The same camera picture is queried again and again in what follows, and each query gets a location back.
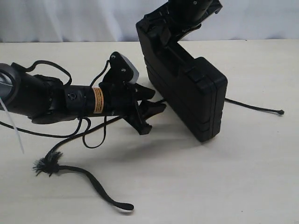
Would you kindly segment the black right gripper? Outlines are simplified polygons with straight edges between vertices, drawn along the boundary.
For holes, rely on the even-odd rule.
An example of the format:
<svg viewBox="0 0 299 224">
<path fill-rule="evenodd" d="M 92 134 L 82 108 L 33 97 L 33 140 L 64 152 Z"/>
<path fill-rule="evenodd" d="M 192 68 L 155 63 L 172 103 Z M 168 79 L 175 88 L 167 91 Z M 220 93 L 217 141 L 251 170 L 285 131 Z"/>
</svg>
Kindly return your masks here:
<svg viewBox="0 0 299 224">
<path fill-rule="evenodd" d="M 218 0 L 169 0 L 149 14 L 149 28 L 158 29 L 162 42 L 177 42 L 220 10 Z"/>
</svg>

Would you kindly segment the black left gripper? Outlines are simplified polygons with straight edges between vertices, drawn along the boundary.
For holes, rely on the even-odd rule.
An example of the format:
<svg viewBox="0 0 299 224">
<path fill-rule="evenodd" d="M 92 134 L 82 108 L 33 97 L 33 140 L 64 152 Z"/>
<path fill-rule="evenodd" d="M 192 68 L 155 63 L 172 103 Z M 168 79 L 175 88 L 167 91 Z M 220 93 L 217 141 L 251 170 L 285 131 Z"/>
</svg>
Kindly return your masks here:
<svg viewBox="0 0 299 224">
<path fill-rule="evenodd" d="M 147 101 L 154 97 L 155 90 L 138 83 L 129 84 L 117 81 L 113 78 L 112 70 L 104 75 L 99 87 L 104 94 L 103 114 L 120 116 L 140 135 L 146 135 L 152 129 L 143 117 L 155 116 L 166 109 L 164 103 Z"/>
</svg>

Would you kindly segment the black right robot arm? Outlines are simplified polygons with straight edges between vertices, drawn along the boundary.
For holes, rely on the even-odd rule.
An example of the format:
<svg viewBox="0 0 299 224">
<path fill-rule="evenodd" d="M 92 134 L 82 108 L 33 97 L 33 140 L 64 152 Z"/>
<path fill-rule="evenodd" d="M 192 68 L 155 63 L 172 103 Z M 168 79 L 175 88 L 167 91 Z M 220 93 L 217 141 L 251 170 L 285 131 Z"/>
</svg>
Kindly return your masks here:
<svg viewBox="0 0 299 224">
<path fill-rule="evenodd" d="M 222 4 L 218 0 L 169 0 L 146 17 L 152 26 L 161 25 L 168 29 L 165 42 L 177 42 L 199 29 L 204 20 L 221 9 Z"/>
</svg>

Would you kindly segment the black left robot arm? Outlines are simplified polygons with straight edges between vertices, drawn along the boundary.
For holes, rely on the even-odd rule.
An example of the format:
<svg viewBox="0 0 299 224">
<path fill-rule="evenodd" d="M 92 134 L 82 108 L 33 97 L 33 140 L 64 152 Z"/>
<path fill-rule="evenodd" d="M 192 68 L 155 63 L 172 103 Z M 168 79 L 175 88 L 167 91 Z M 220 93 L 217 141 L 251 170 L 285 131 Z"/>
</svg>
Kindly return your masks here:
<svg viewBox="0 0 299 224">
<path fill-rule="evenodd" d="M 97 87 L 64 84 L 60 79 L 30 75 L 18 64 L 0 65 L 0 109 L 47 125 L 89 117 L 119 116 L 140 135 L 152 126 L 147 119 L 164 112 L 163 102 L 151 102 L 155 91 L 130 83 L 110 69 Z"/>
</svg>

